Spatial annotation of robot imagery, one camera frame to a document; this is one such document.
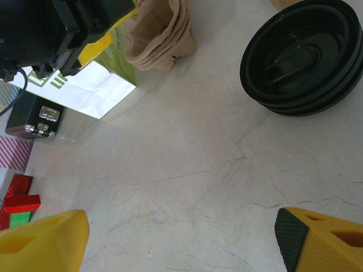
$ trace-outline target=red block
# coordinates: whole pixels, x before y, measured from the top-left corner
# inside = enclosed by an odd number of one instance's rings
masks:
[[[40,197],[38,194],[6,197],[2,206],[9,214],[27,213],[40,207]]]
[[[5,197],[27,195],[32,184],[33,177],[14,174]]]
[[[14,174],[5,197],[26,196],[32,184],[33,177]],[[0,231],[9,228],[10,214],[0,209]]]
[[[10,214],[5,212],[3,208],[0,209],[0,231],[6,230],[10,225]]]

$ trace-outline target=red and white striped paper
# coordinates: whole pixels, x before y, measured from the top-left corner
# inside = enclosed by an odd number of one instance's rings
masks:
[[[24,171],[31,147],[32,142],[0,135],[0,167]]]

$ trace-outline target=black cable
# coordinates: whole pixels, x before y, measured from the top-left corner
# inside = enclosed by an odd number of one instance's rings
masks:
[[[25,71],[22,68],[18,68],[18,72],[20,72],[24,77],[24,87],[19,91],[16,98],[2,112],[0,112],[0,117],[3,116],[9,109],[11,109],[16,104],[16,102],[19,101],[19,99],[23,96],[23,94],[25,93],[25,91],[28,87],[27,74],[25,73]]]

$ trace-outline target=stacked paper cup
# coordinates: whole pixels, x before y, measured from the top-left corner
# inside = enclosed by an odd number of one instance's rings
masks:
[[[188,0],[143,0],[136,14],[125,22],[124,54],[128,62],[146,71],[169,71],[178,57],[191,55]]]

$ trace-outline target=green block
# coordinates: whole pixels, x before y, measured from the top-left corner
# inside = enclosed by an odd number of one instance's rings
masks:
[[[29,222],[30,212],[20,212],[18,214],[12,214],[10,217],[10,227],[14,228]]]

